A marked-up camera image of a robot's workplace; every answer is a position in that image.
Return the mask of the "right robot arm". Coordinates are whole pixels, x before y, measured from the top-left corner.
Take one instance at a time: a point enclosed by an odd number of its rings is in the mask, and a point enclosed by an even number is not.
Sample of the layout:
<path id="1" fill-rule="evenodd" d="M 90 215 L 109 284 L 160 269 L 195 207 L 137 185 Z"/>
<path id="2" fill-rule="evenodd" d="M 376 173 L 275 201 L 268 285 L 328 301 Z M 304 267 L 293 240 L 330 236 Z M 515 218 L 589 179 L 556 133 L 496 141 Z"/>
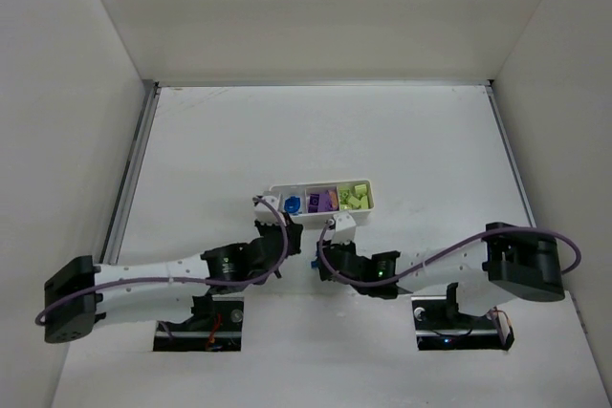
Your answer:
<path id="1" fill-rule="evenodd" d="M 317 241 L 319 275 L 358 294 L 393 300 L 446 287 L 452 307 L 483 316 L 515 298 L 537 303 L 565 297 L 557 243 L 561 235 L 532 227 L 488 224 L 438 251 L 398 250 L 360 256 L 356 227 L 328 223 Z"/>

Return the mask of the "lime green lego brick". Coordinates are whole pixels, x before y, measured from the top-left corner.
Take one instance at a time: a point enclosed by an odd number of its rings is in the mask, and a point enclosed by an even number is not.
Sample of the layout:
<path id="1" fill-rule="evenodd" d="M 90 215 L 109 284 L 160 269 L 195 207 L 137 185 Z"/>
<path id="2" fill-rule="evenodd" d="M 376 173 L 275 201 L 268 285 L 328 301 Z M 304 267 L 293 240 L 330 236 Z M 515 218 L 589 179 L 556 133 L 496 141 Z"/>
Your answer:
<path id="1" fill-rule="evenodd" d="M 340 188 L 339 210 L 356 210 L 361 208 L 361 199 L 355 196 L 348 188 Z"/>
<path id="2" fill-rule="evenodd" d="M 361 208 L 359 210 L 366 210 L 370 208 L 369 186 L 367 183 L 355 184 L 351 188 L 351 192 L 361 199 Z"/>

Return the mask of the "blue arch lego piece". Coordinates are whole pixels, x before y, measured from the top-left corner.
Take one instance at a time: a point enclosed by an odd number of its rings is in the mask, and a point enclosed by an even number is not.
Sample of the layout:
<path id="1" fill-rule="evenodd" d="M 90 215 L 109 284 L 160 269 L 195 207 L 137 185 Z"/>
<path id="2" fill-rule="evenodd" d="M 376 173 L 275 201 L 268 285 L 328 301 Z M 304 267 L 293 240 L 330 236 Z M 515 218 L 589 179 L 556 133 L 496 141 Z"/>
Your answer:
<path id="1" fill-rule="evenodd" d="M 291 215 L 299 215 L 302 212 L 302 199 L 297 195 L 288 196 L 284 200 L 283 210 Z"/>

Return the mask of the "purple butterfly lego assembly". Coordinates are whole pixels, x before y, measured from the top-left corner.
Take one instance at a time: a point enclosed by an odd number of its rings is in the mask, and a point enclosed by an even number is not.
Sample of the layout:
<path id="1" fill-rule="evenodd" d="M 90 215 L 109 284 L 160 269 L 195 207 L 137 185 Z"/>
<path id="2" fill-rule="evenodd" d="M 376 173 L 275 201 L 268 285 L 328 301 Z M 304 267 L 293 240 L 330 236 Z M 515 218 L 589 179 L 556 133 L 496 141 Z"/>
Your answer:
<path id="1" fill-rule="evenodd" d="M 330 210 L 327 191 L 327 189 L 314 189 L 308 191 L 307 210 L 309 213 L 321 213 Z"/>

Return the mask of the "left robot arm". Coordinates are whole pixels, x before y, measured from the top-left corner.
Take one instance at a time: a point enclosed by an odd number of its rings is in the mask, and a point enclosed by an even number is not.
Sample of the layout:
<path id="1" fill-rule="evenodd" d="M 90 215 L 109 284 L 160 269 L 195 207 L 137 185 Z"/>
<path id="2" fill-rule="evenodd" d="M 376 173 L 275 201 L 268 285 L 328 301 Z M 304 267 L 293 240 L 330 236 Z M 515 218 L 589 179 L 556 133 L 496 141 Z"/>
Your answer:
<path id="1" fill-rule="evenodd" d="M 303 226 L 256 222 L 258 237 L 170 262 L 105 265 L 78 256 L 44 284 L 34 322 L 49 344 L 75 341 L 103 326 L 132 322 L 202 324 L 220 295 L 261 286 L 301 251 Z"/>

